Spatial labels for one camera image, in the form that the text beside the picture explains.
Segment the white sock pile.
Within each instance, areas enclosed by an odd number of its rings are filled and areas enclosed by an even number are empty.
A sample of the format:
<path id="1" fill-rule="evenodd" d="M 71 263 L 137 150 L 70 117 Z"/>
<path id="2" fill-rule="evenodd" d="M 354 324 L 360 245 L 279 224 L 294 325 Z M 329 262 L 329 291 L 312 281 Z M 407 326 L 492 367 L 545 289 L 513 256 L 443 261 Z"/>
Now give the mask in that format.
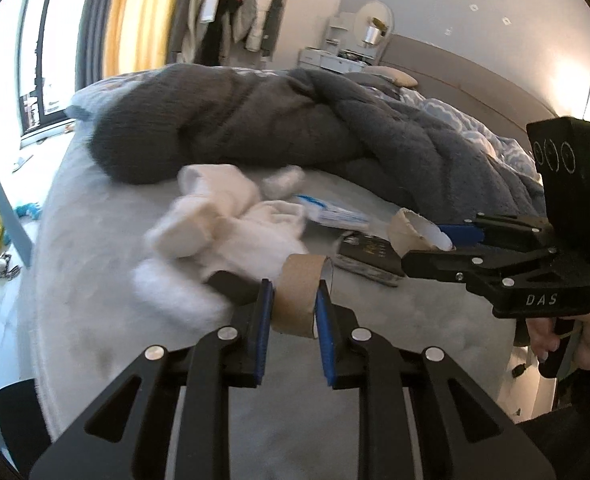
<path id="1" fill-rule="evenodd" d="M 280 275 L 288 256 L 307 252 L 306 211 L 264 200 L 260 188 L 228 164 L 189 165 L 180 196 L 144 234 L 150 257 L 131 274 L 135 297 L 190 327 L 212 330 L 233 301 L 208 283 L 220 271 L 255 284 Z"/>

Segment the beige pillow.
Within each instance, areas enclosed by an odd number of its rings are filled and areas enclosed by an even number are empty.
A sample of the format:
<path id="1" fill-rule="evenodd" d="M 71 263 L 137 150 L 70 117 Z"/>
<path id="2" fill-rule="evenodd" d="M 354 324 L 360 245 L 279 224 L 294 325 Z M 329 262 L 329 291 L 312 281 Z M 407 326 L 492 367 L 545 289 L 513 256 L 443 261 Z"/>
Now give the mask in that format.
<path id="1" fill-rule="evenodd" d="M 367 66 L 362 73 L 383 77 L 398 88 L 415 88 L 419 84 L 419 81 L 411 75 L 389 66 Z"/>

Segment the dark grey fluffy blanket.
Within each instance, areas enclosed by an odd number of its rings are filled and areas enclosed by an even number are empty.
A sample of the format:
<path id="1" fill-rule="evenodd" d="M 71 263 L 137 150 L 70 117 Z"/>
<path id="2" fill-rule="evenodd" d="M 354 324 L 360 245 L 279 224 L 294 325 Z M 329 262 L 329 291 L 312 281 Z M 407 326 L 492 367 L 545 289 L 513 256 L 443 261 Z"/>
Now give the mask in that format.
<path id="1" fill-rule="evenodd" d="M 169 180 L 191 164 L 297 165 L 437 223 L 546 212 L 538 182 L 454 127 L 321 70 L 168 66 L 98 115 L 89 151 L 109 177 L 129 184 Z"/>

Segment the grey bed sheet mattress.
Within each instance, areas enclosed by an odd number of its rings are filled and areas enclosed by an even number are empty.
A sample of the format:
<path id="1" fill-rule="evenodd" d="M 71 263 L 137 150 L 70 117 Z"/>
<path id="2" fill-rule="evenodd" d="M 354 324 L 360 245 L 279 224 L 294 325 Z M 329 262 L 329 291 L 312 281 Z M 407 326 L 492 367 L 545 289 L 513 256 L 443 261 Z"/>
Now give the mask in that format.
<path id="1" fill-rule="evenodd" d="M 221 300 L 210 321 L 161 311 L 166 286 L 135 270 L 145 232 L 178 196 L 175 182 L 120 185 L 88 151 L 80 125 L 42 209 L 33 251 L 32 362 L 41 410 L 58 437 L 152 344 L 191 346 L 225 325 Z M 498 396 L 516 326 L 458 284 L 402 280 L 388 287 L 336 270 L 332 300 L 394 346 L 444 349 L 489 396 Z M 316 341 L 272 334 L 266 375 L 256 389 L 230 394 L 231 474 L 235 479 L 353 479 L 358 396 L 335 391 Z"/>

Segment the grey upholstered headboard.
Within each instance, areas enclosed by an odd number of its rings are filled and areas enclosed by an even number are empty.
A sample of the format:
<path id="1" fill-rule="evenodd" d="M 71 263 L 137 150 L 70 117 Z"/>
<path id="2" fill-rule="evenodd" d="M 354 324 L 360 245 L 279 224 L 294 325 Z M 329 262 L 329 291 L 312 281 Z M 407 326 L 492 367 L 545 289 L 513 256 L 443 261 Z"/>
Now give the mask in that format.
<path id="1" fill-rule="evenodd" d="M 408 37 L 394 35 L 379 64 L 417 79 L 425 98 L 444 101 L 482 122 L 496 136 L 530 150 L 526 126 L 555 118 L 546 104 L 508 79 L 466 58 Z"/>

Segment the hanging clothes rack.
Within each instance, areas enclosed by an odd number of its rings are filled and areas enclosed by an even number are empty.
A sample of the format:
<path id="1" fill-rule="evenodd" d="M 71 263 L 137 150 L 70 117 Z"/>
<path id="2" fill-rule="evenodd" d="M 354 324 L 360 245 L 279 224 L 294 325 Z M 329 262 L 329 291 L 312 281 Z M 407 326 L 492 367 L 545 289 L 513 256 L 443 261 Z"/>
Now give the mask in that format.
<path id="1" fill-rule="evenodd" d="M 287 0 L 173 0 L 167 63 L 227 65 L 237 58 L 261 65 L 274 56 Z"/>

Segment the keys with white ball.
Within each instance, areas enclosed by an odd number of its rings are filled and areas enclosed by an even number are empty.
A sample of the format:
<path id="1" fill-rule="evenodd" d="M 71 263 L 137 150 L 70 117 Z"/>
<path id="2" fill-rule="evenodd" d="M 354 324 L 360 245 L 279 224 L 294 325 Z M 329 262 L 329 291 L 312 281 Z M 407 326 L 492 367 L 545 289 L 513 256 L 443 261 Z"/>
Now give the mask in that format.
<path id="1" fill-rule="evenodd" d="M 0 255 L 0 278 L 14 280 L 20 273 L 20 266 L 12 263 L 12 256 L 7 252 Z"/>

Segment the blue white plastic wrapper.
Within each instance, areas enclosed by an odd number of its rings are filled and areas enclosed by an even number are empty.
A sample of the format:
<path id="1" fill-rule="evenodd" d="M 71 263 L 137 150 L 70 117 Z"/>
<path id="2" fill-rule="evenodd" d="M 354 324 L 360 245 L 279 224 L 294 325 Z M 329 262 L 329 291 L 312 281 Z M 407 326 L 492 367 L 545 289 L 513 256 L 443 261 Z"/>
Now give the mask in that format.
<path id="1" fill-rule="evenodd" d="M 346 231 L 369 229 L 370 218 L 361 211 L 347 209 L 310 195 L 297 194 L 295 198 L 304 207 L 307 219 L 319 226 Z"/>

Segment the blue patterned bed sheet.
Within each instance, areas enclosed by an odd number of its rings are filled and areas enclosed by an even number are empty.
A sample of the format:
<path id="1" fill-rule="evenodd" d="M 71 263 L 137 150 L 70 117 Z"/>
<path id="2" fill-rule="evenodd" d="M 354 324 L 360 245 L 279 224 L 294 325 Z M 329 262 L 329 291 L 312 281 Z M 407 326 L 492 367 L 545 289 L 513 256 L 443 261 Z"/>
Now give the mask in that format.
<path id="1" fill-rule="evenodd" d="M 365 81 L 361 86 L 370 88 L 377 96 L 387 96 L 390 100 L 402 102 L 407 106 L 421 110 L 444 122 L 455 130 L 459 136 L 473 143 L 480 151 L 511 168 L 517 174 L 540 183 L 542 177 L 538 174 L 532 156 L 522 148 L 516 139 L 496 136 L 482 122 L 476 118 L 461 112 L 458 108 L 435 98 L 425 98 L 420 92 L 406 87 L 398 87 L 397 84 L 385 76 L 366 73 Z"/>

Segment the light blue side table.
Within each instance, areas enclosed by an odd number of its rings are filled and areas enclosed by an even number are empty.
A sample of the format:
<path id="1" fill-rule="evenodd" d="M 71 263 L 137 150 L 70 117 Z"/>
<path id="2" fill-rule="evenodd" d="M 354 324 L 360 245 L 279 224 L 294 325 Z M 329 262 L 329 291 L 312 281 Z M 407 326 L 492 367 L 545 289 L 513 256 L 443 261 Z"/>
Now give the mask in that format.
<path id="1" fill-rule="evenodd" d="M 4 187 L 0 180 L 0 215 L 4 224 L 6 232 L 10 236 L 10 241 L 15 246 L 19 258 L 27 268 L 30 268 L 32 263 L 33 241 L 27 234 L 20 222 L 18 214 L 10 204 L 8 197 L 4 191 Z"/>

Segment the grey curtain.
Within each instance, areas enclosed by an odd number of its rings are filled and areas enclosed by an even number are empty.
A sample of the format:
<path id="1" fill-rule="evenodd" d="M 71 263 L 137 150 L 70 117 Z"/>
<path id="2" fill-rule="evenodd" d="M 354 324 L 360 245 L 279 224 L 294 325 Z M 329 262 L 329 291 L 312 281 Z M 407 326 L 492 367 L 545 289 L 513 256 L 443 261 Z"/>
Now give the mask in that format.
<path id="1" fill-rule="evenodd" d="M 112 0 L 84 0 L 78 30 L 74 90 L 102 79 L 104 42 Z"/>

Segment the brown cardboard tube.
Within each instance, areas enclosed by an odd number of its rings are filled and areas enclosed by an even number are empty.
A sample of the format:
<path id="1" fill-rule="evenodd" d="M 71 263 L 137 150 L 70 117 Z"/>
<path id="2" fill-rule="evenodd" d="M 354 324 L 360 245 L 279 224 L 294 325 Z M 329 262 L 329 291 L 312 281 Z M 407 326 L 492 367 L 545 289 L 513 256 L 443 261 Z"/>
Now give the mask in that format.
<path id="1" fill-rule="evenodd" d="M 321 281 L 332 289 L 333 262 L 323 255 L 289 255 L 275 286 L 271 327 L 278 333 L 316 339 L 316 298 Z"/>

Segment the black framed window door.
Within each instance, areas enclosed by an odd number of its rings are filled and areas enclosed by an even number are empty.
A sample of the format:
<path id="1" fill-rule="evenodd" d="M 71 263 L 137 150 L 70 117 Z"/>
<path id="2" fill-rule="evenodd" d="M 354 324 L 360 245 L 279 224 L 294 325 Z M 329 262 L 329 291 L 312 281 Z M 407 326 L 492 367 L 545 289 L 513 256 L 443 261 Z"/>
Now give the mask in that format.
<path id="1" fill-rule="evenodd" d="M 66 119 L 80 12 L 81 0 L 22 0 L 16 82 L 24 140 Z"/>

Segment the black small box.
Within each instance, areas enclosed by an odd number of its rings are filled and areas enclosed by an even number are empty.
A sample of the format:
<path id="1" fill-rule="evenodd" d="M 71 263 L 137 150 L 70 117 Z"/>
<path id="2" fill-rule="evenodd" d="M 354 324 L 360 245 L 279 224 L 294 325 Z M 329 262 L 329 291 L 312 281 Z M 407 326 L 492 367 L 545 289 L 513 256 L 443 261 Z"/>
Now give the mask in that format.
<path id="1" fill-rule="evenodd" d="M 343 233 L 334 245 L 332 260 L 340 269 L 388 287 L 406 276 L 388 240 L 359 231 Z"/>

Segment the teal plush toy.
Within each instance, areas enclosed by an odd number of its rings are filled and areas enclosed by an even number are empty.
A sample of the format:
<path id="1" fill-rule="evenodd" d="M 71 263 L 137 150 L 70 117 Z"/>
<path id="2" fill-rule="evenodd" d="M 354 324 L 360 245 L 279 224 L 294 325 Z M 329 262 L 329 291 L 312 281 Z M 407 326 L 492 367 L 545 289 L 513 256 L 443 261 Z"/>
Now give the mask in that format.
<path id="1" fill-rule="evenodd" d="M 15 212 L 18 218 L 38 221 L 41 218 L 42 207 L 39 203 L 26 203 L 16 206 Z"/>

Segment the yellow curtain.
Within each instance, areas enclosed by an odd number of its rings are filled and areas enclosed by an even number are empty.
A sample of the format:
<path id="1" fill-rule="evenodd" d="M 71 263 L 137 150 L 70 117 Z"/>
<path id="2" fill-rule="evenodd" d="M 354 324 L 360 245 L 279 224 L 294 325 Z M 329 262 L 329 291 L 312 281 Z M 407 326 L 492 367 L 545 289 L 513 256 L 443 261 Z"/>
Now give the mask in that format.
<path id="1" fill-rule="evenodd" d="M 103 48 L 105 78 L 166 64 L 176 1 L 110 0 Z"/>

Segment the white vanity desk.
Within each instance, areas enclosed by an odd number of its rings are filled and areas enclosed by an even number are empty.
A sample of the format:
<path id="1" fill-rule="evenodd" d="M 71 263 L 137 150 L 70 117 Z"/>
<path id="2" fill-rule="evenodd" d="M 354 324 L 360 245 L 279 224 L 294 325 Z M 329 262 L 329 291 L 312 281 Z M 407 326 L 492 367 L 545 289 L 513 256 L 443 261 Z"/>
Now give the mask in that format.
<path id="1" fill-rule="evenodd" d="M 299 51 L 297 66 L 335 74 L 360 73 L 374 63 L 374 54 L 355 36 L 355 14 L 341 12 L 329 18 L 319 47 Z"/>

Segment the crushed cardboard tube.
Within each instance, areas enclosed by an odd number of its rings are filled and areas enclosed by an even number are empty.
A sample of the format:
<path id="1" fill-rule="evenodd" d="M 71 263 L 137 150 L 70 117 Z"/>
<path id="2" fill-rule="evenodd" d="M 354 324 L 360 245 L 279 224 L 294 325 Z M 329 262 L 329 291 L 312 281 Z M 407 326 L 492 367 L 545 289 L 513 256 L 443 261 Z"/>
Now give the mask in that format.
<path id="1" fill-rule="evenodd" d="M 450 252 L 450 237 L 435 223 L 407 208 L 400 208 L 387 227 L 388 240 L 400 258 L 408 252 Z"/>

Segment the round vanity mirror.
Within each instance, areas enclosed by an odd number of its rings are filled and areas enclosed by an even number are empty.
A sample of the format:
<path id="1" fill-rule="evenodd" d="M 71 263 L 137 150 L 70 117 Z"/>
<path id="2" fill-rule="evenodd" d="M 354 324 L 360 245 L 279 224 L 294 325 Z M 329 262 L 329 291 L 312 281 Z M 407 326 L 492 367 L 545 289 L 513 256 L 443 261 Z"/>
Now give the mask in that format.
<path id="1" fill-rule="evenodd" d="M 394 13 L 384 2 L 371 0 L 355 15 L 353 34 L 367 58 L 376 58 L 395 26 Z"/>

